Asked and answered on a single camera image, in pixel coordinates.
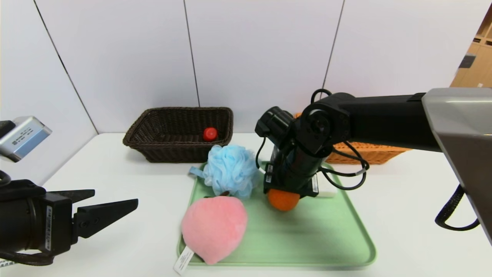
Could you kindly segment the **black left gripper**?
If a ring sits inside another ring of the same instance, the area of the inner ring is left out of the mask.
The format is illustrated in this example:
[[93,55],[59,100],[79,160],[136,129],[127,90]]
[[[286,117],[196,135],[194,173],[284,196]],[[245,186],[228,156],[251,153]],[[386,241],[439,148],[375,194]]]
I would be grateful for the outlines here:
[[139,204],[138,199],[131,199],[78,207],[72,217],[73,203],[94,196],[94,189],[64,190],[2,202],[1,251],[63,254],[71,248],[72,238],[95,235],[136,210]]

